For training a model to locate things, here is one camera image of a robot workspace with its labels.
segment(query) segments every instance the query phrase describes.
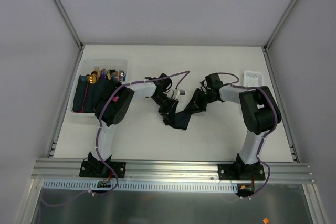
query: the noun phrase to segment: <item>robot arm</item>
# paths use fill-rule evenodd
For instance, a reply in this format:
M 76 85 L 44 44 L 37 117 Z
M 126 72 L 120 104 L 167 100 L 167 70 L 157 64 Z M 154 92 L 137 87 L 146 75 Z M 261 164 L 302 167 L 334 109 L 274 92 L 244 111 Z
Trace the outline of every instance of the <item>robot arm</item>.
M 107 120 L 107 123 L 104 120 L 102 121 L 102 127 L 98 139 L 99 152 L 104 161 L 111 158 L 112 142 L 117 124 L 126 115 L 126 111 L 130 102 L 140 98 L 151 97 L 154 95 L 155 90 L 156 85 L 153 82 L 137 84 L 130 87 L 125 87 L 124 90 L 119 92 L 120 95 L 123 95 L 124 98 L 126 98 L 124 100 L 120 100 L 120 102 L 129 101 L 128 104 L 124 103 L 118 105 L 118 100 L 120 98 L 119 96 L 116 96 L 115 99 L 112 100 L 113 104 L 111 104 L 110 110 L 112 109 L 112 106 L 114 106 L 114 113 L 112 112 L 108 119 L 106 114 L 109 113 L 109 110 L 107 109 L 105 112 L 103 119 Z M 93 158 L 99 160 L 95 147 L 91 150 L 90 154 Z
M 242 108 L 247 134 L 244 146 L 237 154 L 236 161 L 225 172 L 235 174 L 229 178 L 251 180 L 254 174 L 260 171 L 257 154 L 260 153 L 265 132 L 271 130 L 275 124 L 273 111 L 266 98 L 259 90 L 247 90 L 233 87 L 230 83 L 223 84 L 217 73 L 210 74 L 201 82 L 202 88 L 196 89 L 194 95 L 184 109 L 184 113 L 199 113 L 206 111 L 209 103 L 215 101 L 229 101 L 237 103 Z M 277 123 L 281 122 L 281 113 L 267 86 L 259 87 L 267 95 L 275 108 Z
M 97 134 L 97 146 L 95 146 L 89 153 L 88 161 L 84 161 L 86 164 L 84 167 L 86 174 L 94 174 L 97 176 L 99 176 L 99 174 L 105 174 L 106 167 L 101 159 L 107 163 L 110 162 L 112 142 L 117 124 L 123 120 L 131 101 L 134 99 L 151 97 L 159 105 L 159 114 L 163 116 L 164 121 L 173 120 L 179 101 L 177 99 L 169 98 L 165 93 L 165 91 L 172 85 L 171 79 L 165 74 L 161 74 L 159 78 L 163 78 L 164 80 L 138 83 L 136 85 L 121 88 L 121 82 L 109 80 L 105 85 L 101 92 L 100 100 L 95 104 L 95 116 L 98 119 L 101 117 L 101 126 L 98 128 L 100 134 Z M 104 114 L 101 116 L 104 106 L 117 88 L 120 90 L 113 97 L 106 107 Z

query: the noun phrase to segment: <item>white table surface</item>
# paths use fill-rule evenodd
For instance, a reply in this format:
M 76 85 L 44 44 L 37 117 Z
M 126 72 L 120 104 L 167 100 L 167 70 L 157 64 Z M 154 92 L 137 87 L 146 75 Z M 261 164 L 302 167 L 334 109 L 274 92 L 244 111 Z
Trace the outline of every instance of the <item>white table surface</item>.
M 130 81 L 161 73 L 191 73 L 180 84 L 186 96 L 179 97 L 177 112 L 189 102 L 199 82 L 210 73 L 231 72 L 243 84 L 245 70 L 264 75 L 270 87 L 264 55 L 260 47 L 197 46 L 85 46 L 83 59 L 110 55 L 128 59 Z M 233 77 L 221 76 L 224 83 Z M 174 85 L 179 77 L 173 78 Z M 114 159 L 233 161 L 243 146 L 246 127 L 239 105 L 215 102 L 207 111 L 194 114 L 186 131 L 165 126 L 151 99 L 133 101 L 124 120 L 118 124 L 112 145 Z M 94 146 L 98 120 L 82 119 L 66 113 L 54 157 L 85 158 Z M 282 122 L 266 139 L 261 159 L 269 162 L 292 162 Z

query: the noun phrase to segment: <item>white plastic basket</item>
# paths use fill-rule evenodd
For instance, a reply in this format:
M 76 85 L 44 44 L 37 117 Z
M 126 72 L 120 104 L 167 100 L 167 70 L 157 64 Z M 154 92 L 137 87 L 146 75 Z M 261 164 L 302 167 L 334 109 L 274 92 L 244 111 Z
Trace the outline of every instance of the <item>white plastic basket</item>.
M 264 76 L 259 72 L 244 71 L 243 85 L 245 87 L 260 87 L 264 85 Z
M 72 105 L 74 104 L 74 96 L 76 92 L 78 77 L 80 75 L 85 76 L 87 74 L 91 74 L 95 67 L 99 67 L 99 69 L 114 69 L 116 71 L 122 70 L 126 74 L 126 82 L 128 81 L 128 61 L 122 58 L 99 58 L 99 59 L 83 59 L 79 63 L 76 77 L 74 79 L 74 83 L 72 84 L 72 89 L 70 93 L 70 98 L 68 102 L 67 111 L 71 115 L 74 116 L 85 116 L 85 117 L 95 117 L 94 113 L 75 113 L 72 111 Z

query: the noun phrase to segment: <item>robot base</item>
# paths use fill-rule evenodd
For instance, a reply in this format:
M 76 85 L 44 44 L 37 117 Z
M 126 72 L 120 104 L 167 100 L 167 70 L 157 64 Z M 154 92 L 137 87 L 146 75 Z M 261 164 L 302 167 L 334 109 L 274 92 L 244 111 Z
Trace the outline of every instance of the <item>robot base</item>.
M 233 164 L 219 164 L 218 165 L 218 176 L 219 180 L 253 180 L 253 175 L 255 181 L 264 181 L 265 172 L 262 164 L 259 164 L 257 168 L 246 175 L 239 175 L 234 169 L 231 169 Z
M 245 164 L 239 153 L 232 164 L 218 165 L 219 180 L 255 180 L 264 181 L 264 167 L 260 162 Z
M 116 172 L 118 178 L 125 178 L 126 163 L 125 162 L 112 162 L 106 160 L 106 162 Z M 110 170 L 104 166 L 104 164 L 89 154 L 88 161 L 83 161 L 80 166 L 79 177 L 82 178 L 107 178 L 110 175 Z

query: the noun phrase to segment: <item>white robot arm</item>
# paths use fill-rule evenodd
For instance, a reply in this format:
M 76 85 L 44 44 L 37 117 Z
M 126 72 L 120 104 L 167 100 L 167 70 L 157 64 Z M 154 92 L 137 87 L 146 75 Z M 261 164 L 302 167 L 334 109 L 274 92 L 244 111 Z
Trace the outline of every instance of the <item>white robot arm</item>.
M 132 101 L 138 98 L 151 97 L 156 91 L 156 85 L 153 82 L 137 84 L 129 86 L 128 88 L 134 91 Z M 116 127 L 116 124 L 107 126 L 106 122 L 102 121 L 102 127 L 98 139 L 98 149 L 104 161 L 111 158 L 112 142 Z M 96 160 L 99 160 L 95 147 L 91 150 L 90 153 Z

